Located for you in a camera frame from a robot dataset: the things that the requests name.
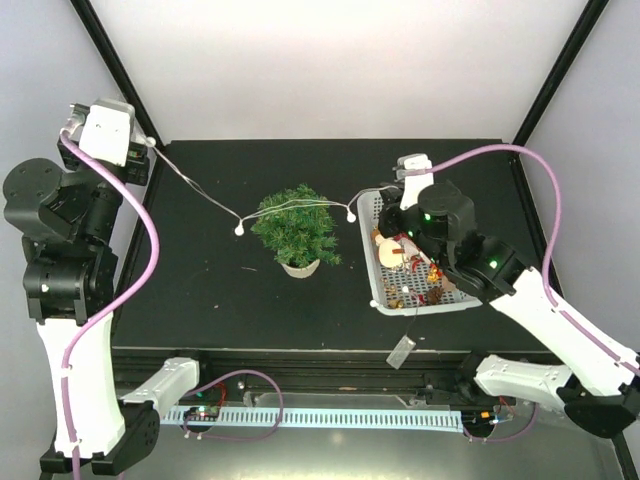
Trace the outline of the white perforated plastic basket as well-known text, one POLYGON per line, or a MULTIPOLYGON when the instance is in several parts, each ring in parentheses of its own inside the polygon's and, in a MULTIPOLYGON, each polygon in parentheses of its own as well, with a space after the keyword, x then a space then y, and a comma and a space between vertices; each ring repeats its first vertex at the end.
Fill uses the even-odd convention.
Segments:
POLYGON ((481 305, 481 302, 446 284, 433 266, 416 254, 388 268, 379 259, 373 238, 383 206, 378 191, 364 193, 356 203, 364 258, 372 300, 370 305, 387 316, 452 313, 481 305))

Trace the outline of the small green christmas tree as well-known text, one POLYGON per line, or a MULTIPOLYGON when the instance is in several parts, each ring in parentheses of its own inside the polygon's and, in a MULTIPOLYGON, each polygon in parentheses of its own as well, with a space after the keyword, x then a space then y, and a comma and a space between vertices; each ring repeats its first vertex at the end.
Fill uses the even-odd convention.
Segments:
POLYGON ((322 263, 336 266, 336 222, 329 200, 300 184, 263 198, 251 231, 290 277, 306 279, 322 263))

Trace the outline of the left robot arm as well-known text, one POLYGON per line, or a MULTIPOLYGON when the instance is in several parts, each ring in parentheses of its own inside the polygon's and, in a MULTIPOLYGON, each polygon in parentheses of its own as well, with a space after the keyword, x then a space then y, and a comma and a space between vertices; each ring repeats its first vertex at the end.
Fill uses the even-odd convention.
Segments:
POLYGON ((174 357, 126 395, 115 388, 111 323, 127 300, 114 291, 117 256, 110 239, 127 184, 149 164, 130 143, 122 164, 90 160, 68 134, 58 142, 63 164, 20 163, 6 177, 4 216, 22 234, 28 314, 47 355, 56 433, 40 466, 45 473, 121 477, 154 449, 161 418, 188 394, 207 397, 213 372, 174 357))

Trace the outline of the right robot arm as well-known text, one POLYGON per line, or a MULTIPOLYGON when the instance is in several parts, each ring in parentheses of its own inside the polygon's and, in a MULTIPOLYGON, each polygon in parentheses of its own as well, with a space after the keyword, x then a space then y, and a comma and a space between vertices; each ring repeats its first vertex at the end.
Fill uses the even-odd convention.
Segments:
POLYGON ((578 427, 611 439, 639 418, 639 356, 587 320, 509 244, 479 232, 473 201, 452 183, 383 193, 378 230, 404 237, 458 290, 511 318, 547 347, 557 365, 469 355, 454 379, 457 396, 515 397, 564 412, 578 427))

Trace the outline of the wooden snowman ornament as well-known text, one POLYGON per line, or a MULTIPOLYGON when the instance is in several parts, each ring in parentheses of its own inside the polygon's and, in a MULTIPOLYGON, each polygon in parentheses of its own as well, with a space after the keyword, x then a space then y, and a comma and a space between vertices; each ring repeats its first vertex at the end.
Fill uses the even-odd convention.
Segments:
POLYGON ((378 260, 383 267, 394 269, 404 264, 404 248, 396 240, 378 235, 375 243, 378 247, 378 260))

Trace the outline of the brown pine cone ornament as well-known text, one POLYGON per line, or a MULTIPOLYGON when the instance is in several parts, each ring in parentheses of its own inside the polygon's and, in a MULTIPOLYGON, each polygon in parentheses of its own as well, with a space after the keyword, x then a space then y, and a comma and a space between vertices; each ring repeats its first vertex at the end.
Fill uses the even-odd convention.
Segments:
POLYGON ((436 286, 433 287, 431 289, 429 289, 427 291, 427 293, 425 294, 425 298, 426 298, 426 304, 427 305, 438 305, 443 296, 444 296, 444 289, 441 286, 436 286))

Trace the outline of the small circuit board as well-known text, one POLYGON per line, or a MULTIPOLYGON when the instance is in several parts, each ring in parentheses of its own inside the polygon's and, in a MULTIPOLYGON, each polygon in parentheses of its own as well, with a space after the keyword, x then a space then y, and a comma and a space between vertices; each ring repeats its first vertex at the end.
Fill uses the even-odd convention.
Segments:
POLYGON ((218 416, 218 406, 193 406, 184 412, 183 420, 213 422, 218 416))

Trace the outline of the left black frame post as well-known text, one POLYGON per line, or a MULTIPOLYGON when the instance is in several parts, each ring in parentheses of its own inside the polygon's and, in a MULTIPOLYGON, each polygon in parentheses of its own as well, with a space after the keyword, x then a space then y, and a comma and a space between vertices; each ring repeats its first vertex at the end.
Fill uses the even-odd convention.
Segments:
POLYGON ((165 144, 162 142, 160 134, 92 2, 89 0, 70 0, 70 4, 125 101, 134 107, 137 122, 145 133, 150 134, 156 140, 156 146, 163 150, 165 144))

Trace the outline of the black frame post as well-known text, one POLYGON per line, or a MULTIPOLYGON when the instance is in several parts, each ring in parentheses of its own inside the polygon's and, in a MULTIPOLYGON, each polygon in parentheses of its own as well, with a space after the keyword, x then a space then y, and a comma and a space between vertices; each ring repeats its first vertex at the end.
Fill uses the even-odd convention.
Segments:
POLYGON ((145 133, 150 134, 156 140, 156 146, 163 150, 165 144, 162 142, 160 134, 92 2, 89 0, 70 0, 70 4, 125 101, 134 107, 137 122, 145 133))
POLYGON ((517 130, 513 139, 514 144, 519 146, 527 144, 608 4, 609 0, 586 2, 517 130))

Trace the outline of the right black frame post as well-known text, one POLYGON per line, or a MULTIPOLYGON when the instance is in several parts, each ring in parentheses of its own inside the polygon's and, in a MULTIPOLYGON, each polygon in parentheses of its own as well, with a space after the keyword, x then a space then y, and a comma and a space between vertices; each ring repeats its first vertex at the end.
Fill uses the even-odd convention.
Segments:
POLYGON ((586 2, 517 130, 513 139, 514 144, 519 146, 527 144, 608 4, 609 0, 586 2))

